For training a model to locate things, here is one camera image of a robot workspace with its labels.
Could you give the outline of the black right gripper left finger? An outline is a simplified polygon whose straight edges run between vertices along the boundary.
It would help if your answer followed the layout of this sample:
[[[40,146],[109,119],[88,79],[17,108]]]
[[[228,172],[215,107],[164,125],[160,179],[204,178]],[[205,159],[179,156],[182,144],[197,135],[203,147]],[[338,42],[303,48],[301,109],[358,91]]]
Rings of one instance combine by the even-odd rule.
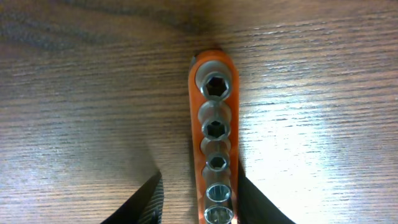
[[[164,185],[157,171],[101,224],[161,224],[163,206]]]

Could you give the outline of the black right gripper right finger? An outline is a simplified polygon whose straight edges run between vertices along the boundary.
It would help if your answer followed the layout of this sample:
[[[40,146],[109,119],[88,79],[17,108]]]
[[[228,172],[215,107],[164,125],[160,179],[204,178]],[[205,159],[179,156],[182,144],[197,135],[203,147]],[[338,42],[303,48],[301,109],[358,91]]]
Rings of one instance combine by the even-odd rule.
[[[246,177],[240,161],[238,162],[238,223],[295,224]]]

